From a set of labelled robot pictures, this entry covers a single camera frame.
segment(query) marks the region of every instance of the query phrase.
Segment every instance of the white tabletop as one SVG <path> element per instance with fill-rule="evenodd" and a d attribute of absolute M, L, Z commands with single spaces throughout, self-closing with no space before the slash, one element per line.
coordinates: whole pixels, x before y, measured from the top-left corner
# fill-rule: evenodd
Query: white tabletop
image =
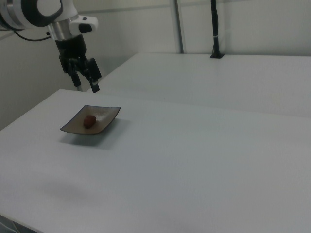
<path fill-rule="evenodd" d="M 122 97 L 311 117 L 311 57 L 137 54 L 102 79 L 100 89 Z"/>
<path fill-rule="evenodd" d="M 2 130 L 0 214 L 44 233 L 310 232 L 311 118 L 128 88 L 60 90 Z M 121 111 L 97 136 L 60 131 L 85 104 Z"/>

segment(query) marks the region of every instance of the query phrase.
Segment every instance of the black cable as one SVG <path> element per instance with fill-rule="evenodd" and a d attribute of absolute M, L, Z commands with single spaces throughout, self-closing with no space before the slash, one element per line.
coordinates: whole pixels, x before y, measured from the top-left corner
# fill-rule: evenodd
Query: black cable
<path fill-rule="evenodd" d="M 43 41 L 43 40 L 50 39 L 50 36 L 48 36 L 48 37 L 45 37 L 45 38 L 42 38 L 42 39 L 33 40 L 33 39 L 28 39 L 28 38 L 26 38 L 26 37 L 24 37 L 24 36 L 21 36 L 21 35 L 18 34 L 16 31 L 14 31 L 14 33 L 15 33 L 18 37 L 20 37 L 20 38 L 22 38 L 22 39 L 24 39 L 24 40 L 27 40 L 27 41 L 32 41 L 32 42 L 37 42 L 37 41 Z"/>

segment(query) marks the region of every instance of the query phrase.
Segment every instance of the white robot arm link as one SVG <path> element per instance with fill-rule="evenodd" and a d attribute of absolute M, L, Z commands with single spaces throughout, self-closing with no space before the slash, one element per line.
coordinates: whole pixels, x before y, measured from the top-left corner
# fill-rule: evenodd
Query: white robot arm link
<path fill-rule="evenodd" d="M 0 0 L 1 30 L 46 26 L 57 44 L 63 70 L 71 76 L 74 85 L 80 89 L 77 74 L 80 72 L 88 79 L 93 92 L 97 92 L 101 74 L 95 60 L 86 58 L 82 36 L 97 29 L 97 18 L 79 15 L 72 0 Z"/>

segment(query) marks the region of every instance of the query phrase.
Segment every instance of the black mount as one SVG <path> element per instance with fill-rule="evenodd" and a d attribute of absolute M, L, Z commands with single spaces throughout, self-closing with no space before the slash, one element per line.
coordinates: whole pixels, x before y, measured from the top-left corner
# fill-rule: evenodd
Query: black mount
<path fill-rule="evenodd" d="M 224 54 L 219 51 L 219 40 L 218 40 L 218 14 L 216 8 L 216 0 L 210 0 L 212 8 L 212 21 L 213 21 L 213 35 L 214 35 L 214 47 L 211 58 L 220 59 Z"/>
<path fill-rule="evenodd" d="M 77 72 L 80 72 L 87 78 L 94 93 L 99 91 L 97 84 L 101 78 L 101 73 L 98 69 L 94 58 L 86 58 L 86 44 L 83 36 L 79 35 L 70 40 L 57 41 L 56 44 L 60 52 L 60 62 L 65 73 L 71 76 L 75 87 L 81 85 L 81 81 Z"/>

